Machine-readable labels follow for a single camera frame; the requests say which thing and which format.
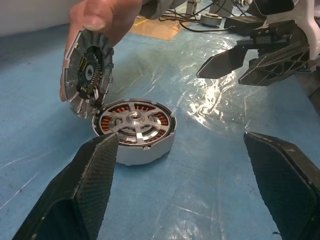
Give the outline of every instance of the rotor cover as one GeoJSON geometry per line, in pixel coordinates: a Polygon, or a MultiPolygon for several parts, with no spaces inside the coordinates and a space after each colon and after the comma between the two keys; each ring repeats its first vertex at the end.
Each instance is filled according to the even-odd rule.
{"type": "Polygon", "coordinates": [[[65,56],[65,96],[82,118],[97,114],[113,81],[113,54],[108,37],[82,29],[65,56]]]}
{"type": "Polygon", "coordinates": [[[130,99],[106,105],[93,117],[92,126],[98,136],[118,133],[116,161],[130,166],[151,163],[169,152],[177,120],[160,103],[130,99]]]}

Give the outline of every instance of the metal spoke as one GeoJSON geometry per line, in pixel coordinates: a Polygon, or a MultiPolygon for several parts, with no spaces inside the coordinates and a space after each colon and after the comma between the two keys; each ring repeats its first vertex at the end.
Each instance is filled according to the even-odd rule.
{"type": "Polygon", "coordinates": [[[147,117],[149,117],[150,115],[155,115],[155,114],[158,114],[158,113],[163,113],[163,111],[160,108],[156,107],[153,110],[147,111],[145,114],[146,114],[147,117]]]}
{"type": "Polygon", "coordinates": [[[73,100],[75,100],[75,98],[79,95],[79,92],[76,92],[68,101],[69,102],[73,102],[73,100]]]}
{"type": "Polygon", "coordinates": [[[113,131],[114,133],[116,133],[116,132],[120,131],[121,129],[124,129],[124,128],[127,128],[127,127],[128,127],[127,124],[125,124],[125,123],[120,123],[119,125],[116,125],[115,127],[113,127],[113,128],[112,128],[112,131],[113,131]]]}
{"type": "Polygon", "coordinates": [[[124,113],[120,113],[120,112],[110,112],[110,111],[105,111],[101,117],[110,117],[110,118],[113,118],[113,117],[117,117],[117,118],[120,118],[120,119],[124,119],[126,118],[126,114],[124,113]]]}
{"type": "Polygon", "coordinates": [[[134,102],[129,102],[128,105],[129,105],[129,108],[130,108],[130,112],[135,112],[136,111],[136,107],[135,107],[135,103],[134,102]]]}
{"type": "Polygon", "coordinates": [[[154,128],[156,128],[156,129],[158,129],[158,130],[160,130],[161,129],[161,127],[162,127],[162,125],[160,124],[160,123],[157,123],[157,122],[155,122],[155,121],[150,121],[150,120],[148,120],[148,121],[145,121],[144,123],[143,123],[143,127],[144,126],[151,126],[151,127],[154,127],[154,128]]]}
{"type": "Polygon", "coordinates": [[[80,113],[81,112],[81,107],[82,107],[82,104],[84,103],[84,100],[81,99],[80,103],[79,103],[79,106],[76,108],[76,113],[80,113]]]}
{"type": "Polygon", "coordinates": [[[144,144],[144,137],[142,135],[141,127],[140,126],[135,126],[135,134],[136,134],[136,143],[137,144],[144,144]]]}

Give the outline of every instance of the plastic sheet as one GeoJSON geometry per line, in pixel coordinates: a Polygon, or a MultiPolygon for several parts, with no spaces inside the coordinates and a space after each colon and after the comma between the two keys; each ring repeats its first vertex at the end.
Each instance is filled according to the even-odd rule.
{"type": "MultiPolygon", "coordinates": [[[[0,39],[0,235],[15,234],[50,180],[94,137],[59,100],[67,27],[0,39]]],[[[319,167],[320,121],[294,77],[270,87],[220,80],[199,67],[241,37],[182,31],[171,41],[128,34],[115,47],[106,100],[146,98],[174,111],[170,153],[117,165],[99,240],[279,240],[261,199],[243,133],[298,145],[319,167]]]]}

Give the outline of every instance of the hand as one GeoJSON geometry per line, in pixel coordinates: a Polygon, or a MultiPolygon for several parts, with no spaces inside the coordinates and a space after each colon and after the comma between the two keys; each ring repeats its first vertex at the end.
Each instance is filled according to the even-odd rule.
{"type": "MultiPolygon", "coordinates": [[[[83,0],[78,3],[69,12],[70,27],[64,55],[83,27],[106,34],[114,47],[130,30],[146,2],[148,0],[83,0]]],[[[61,77],[60,98],[64,102],[66,95],[63,84],[61,77]]]]}

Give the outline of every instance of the fingernail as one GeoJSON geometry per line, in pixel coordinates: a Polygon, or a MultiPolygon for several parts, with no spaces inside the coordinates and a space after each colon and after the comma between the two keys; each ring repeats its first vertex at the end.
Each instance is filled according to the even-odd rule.
{"type": "Polygon", "coordinates": [[[105,27],[105,22],[97,16],[85,16],[83,26],[90,31],[99,31],[105,27]]]}
{"type": "Polygon", "coordinates": [[[61,101],[62,102],[65,102],[66,101],[66,98],[65,98],[65,95],[64,95],[64,92],[63,92],[63,90],[60,88],[60,99],[61,99],[61,101]]]}

